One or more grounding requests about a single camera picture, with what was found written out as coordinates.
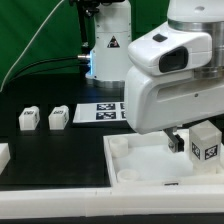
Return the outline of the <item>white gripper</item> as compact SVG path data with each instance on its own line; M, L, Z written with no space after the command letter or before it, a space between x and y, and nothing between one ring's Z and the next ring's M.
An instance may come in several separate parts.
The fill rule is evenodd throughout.
M208 33L178 31L163 23L133 41L128 55L133 67L126 76L124 101L134 131L164 129L169 149L184 152L184 139L171 127L224 113L224 74L200 74L213 56Z

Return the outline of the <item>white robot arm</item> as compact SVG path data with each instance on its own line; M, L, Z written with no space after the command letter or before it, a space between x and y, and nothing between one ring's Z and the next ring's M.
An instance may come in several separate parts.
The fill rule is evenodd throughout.
M167 21L131 39L128 0L99 0L86 78L125 88L128 124L140 134L224 113L224 0L170 0Z

